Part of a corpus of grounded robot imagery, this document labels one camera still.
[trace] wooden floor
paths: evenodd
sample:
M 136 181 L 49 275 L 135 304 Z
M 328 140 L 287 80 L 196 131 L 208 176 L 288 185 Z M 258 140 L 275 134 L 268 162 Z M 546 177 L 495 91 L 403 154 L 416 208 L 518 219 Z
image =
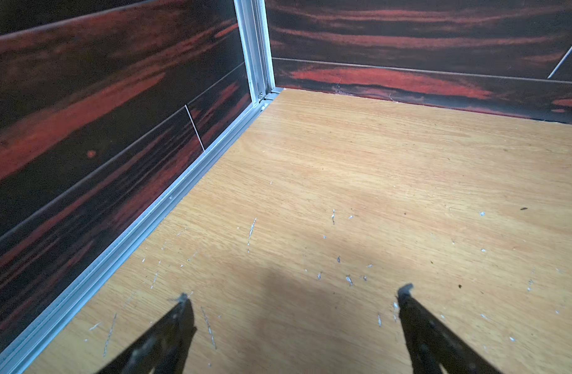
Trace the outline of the wooden floor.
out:
M 192 292 L 190 373 L 411 373 L 407 282 L 503 372 L 572 373 L 572 126 L 284 90 L 28 372 Z

